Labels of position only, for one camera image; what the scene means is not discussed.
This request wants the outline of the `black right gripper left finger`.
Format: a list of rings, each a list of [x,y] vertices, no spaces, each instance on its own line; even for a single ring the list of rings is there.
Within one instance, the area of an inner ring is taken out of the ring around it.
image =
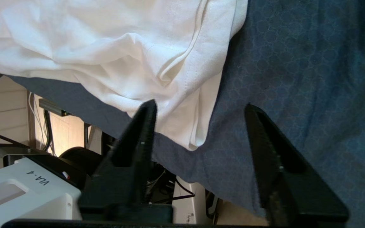
[[[147,181],[157,105],[143,103],[113,149],[100,163],[79,198],[83,221],[116,223],[171,223],[170,205],[148,204]]]

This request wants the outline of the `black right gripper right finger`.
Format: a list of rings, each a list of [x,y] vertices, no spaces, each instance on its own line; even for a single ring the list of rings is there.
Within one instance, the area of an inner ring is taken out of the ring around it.
[[[247,104],[244,117],[259,202],[272,227],[345,227],[349,210],[278,126]]]

